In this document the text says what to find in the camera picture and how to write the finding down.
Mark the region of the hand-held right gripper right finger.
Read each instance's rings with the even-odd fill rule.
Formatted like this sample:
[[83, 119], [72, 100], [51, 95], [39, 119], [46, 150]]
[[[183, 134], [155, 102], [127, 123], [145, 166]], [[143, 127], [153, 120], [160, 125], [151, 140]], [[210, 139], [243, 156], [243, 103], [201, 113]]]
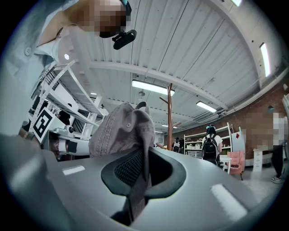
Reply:
[[217, 166], [153, 148], [185, 168], [183, 185], [171, 196], [151, 199], [132, 228], [264, 228], [270, 199], [253, 191]]

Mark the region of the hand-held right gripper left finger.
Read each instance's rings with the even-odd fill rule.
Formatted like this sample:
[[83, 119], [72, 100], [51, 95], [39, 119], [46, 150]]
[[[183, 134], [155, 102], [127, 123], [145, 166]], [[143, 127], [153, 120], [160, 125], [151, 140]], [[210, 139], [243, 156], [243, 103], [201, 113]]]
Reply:
[[115, 175], [115, 168], [142, 154], [131, 148], [120, 153], [58, 162], [43, 150], [49, 179], [62, 204], [76, 222], [75, 228], [145, 228], [141, 214], [129, 225], [121, 221], [129, 211], [131, 188]]

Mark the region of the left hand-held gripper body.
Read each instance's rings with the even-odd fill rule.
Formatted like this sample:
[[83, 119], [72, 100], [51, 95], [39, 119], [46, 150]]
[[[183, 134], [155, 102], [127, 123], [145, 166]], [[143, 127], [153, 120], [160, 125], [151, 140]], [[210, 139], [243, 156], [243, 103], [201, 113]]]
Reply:
[[32, 132], [45, 150], [58, 156], [88, 156], [89, 141], [77, 136], [73, 127], [62, 123], [44, 107], [31, 124]]

